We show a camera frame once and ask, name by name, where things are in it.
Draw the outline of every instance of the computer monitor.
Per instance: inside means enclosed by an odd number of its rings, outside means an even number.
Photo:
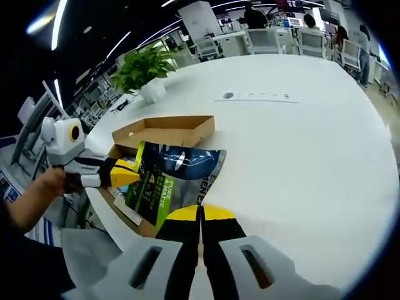
[[[321,15],[321,19],[325,22],[329,22],[333,25],[340,25],[339,15],[335,12],[328,11],[327,9],[319,8],[319,13]]]
[[[289,26],[295,27],[295,28],[303,28],[304,23],[303,20],[297,17],[289,17],[287,19],[289,21]]]

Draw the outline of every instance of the cardboard box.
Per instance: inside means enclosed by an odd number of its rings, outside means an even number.
[[[108,155],[112,158],[135,155],[141,141],[173,146],[194,147],[209,137],[215,130],[213,116],[177,116],[153,117],[142,119],[112,133],[114,146]],[[100,189],[101,195],[112,210],[136,233],[154,237],[156,228],[143,219],[139,226],[135,225],[115,205],[114,196],[107,189]]]
[[[215,130],[213,116],[152,117],[112,133],[115,145],[139,147],[141,141],[194,147]]]

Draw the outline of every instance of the potted plant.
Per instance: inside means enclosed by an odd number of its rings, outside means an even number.
[[[143,52],[134,51],[124,57],[124,65],[113,75],[114,86],[124,93],[132,94],[135,90],[148,103],[154,103],[166,93],[159,78],[167,77],[175,67],[168,62],[173,52],[163,50],[162,46],[149,45]]]

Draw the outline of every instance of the person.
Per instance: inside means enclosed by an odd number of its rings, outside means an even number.
[[[348,32],[343,26],[338,26],[335,36],[332,39],[333,45],[337,45],[340,52],[343,49],[343,40],[349,39]]]
[[[24,237],[53,199],[64,194],[64,178],[62,169],[50,167],[13,203],[0,201],[2,287],[14,298],[60,299],[75,288],[63,250]]]
[[[251,2],[246,2],[244,7],[246,11],[244,12],[244,18],[246,20],[249,29],[262,29],[266,27],[268,23],[267,18],[261,11],[252,9]]]
[[[303,19],[308,29],[315,29],[319,31],[318,27],[316,26],[315,19],[312,15],[305,14]]]
[[[360,53],[360,71],[357,73],[356,80],[359,84],[362,84],[365,88],[368,87],[369,77],[369,51],[371,49],[371,37],[367,26],[360,25],[360,31],[358,34],[358,44],[361,46]]]

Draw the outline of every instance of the white round table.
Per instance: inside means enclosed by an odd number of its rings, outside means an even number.
[[[227,158],[205,201],[234,212],[247,235],[276,246],[312,283],[355,284],[390,233],[399,184],[388,130],[356,82],[331,61],[270,54],[195,64],[164,83],[163,101],[106,114],[86,146],[107,153],[111,133],[142,118],[214,115],[216,132],[201,147]],[[215,101],[229,91],[299,103]],[[125,251],[136,234],[97,190],[87,193]]]

